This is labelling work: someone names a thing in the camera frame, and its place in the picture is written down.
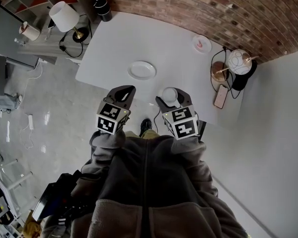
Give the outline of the small white dish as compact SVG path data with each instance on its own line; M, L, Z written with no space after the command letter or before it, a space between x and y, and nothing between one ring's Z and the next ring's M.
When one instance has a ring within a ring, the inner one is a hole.
M193 47L196 51L202 54L208 54L212 50L210 40L203 35L196 35L192 39Z

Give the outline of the white shade table lamp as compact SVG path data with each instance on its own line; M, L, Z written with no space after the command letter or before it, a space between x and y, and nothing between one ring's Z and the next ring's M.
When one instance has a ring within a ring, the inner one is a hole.
M87 28L77 28L80 15L65 1L56 3L49 11L49 16L61 32L74 30L73 40L82 43L89 36Z

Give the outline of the smartphone with light case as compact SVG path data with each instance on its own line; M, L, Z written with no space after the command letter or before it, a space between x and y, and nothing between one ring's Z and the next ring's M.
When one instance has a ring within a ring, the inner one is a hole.
M215 107L217 107L219 109L222 109L224 107L226 97L227 97L227 93L228 93L228 88L221 84L219 86L216 97L214 99L214 106Z

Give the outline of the black cylindrical flask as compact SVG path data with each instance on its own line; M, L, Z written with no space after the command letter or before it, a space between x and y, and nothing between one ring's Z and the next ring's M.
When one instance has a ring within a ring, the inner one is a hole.
M111 8L107 0L95 0L93 6L102 21L108 22L112 19Z

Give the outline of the white metal rack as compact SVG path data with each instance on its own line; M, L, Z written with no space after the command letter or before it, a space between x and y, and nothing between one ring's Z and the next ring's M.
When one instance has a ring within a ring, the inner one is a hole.
M30 208L36 198L28 191L28 180L32 172L23 172L17 159L5 164L0 164L0 190L3 192L8 209L13 215L12 222L8 225L18 237L22 236L21 229Z

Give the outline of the grey cabinet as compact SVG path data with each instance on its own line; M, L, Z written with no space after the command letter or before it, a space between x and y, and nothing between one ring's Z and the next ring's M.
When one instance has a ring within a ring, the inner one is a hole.
M20 45L14 39L22 38L18 31L20 26L21 21L0 7L0 96L4 95L8 63L29 71L33 70L38 62L38 58L34 55L23 55L17 52Z

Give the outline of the person's right forearm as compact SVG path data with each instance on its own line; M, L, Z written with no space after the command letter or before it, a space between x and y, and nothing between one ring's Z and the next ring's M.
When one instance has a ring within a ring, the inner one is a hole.
M217 197L218 190L213 185L210 168L202 160L205 150L205 143L197 136L173 140L171 147L171 152L182 158L182 166L198 194L208 193Z

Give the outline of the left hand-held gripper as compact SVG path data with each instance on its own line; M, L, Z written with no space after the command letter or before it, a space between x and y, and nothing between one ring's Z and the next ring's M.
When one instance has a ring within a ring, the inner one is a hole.
M100 131L116 134L126 124L131 113L130 106L134 99L136 88L125 85L113 88L104 98L96 113L96 128Z

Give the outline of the black equipment pack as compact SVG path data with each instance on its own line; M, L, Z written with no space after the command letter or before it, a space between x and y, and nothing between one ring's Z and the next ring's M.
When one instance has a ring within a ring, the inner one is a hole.
M61 174L56 182L48 184L32 213L33 219L41 221L54 215L63 222L91 212L94 202L89 197L74 198L71 196L81 177L82 173L77 170L72 175Z

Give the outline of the translucent white plastic cup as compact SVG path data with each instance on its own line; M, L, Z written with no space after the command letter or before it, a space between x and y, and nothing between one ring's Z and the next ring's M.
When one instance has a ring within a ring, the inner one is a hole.
M167 104L177 101L178 93L173 87L166 87L159 91L158 96Z

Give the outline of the person's leg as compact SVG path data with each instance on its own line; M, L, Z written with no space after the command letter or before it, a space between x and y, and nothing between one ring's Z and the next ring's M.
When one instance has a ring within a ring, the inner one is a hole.
M148 129L146 130L141 136L136 135L134 132L132 131L126 131L125 132L126 137L132 137L132 138L142 138L142 139L154 139L159 137L159 134L156 133L154 130L152 129Z
M17 110L23 101L23 96L15 94L14 96L4 93L0 96L0 109Z

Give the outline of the white plate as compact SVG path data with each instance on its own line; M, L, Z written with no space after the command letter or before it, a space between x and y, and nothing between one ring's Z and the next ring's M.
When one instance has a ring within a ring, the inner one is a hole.
M156 76L156 68L145 61L135 61L129 65L127 72L136 80L149 80Z

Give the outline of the person's black shoe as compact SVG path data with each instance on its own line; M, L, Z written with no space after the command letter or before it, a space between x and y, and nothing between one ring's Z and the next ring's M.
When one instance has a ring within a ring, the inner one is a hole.
M142 122L141 122L141 131L140 131L140 134L139 134L139 137L142 137L142 135L149 129L152 129L152 122L149 118L146 118L144 119Z

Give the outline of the black rounded speaker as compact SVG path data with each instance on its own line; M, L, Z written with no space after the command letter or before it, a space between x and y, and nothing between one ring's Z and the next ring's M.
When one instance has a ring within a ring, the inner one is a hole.
M248 82L248 79L256 71L256 68L257 68L257 61L253 60L251 69L248 73L246 73L244 75L238 75L238 74L235 75L235 79L233 81L232 88L236 91L242 91L245 88L245 86Z

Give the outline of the grey desk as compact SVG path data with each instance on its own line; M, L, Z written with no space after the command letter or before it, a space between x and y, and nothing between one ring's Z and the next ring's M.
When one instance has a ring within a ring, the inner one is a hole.
M30 41L26 37L22 37L27 45L19 47L17 52L23 55L34 55L50 63L55 63L57 58L66 58L70 61L80 64L88 44L94 35L96 24L90 24L86 15L81 15L77 28L86 27L89 31L89 36L82 44L76 43L73 40L74 31L63 33L55 26L48 29L50 17L38 17L34 21L34 26L41 30L40 36L35 41Z

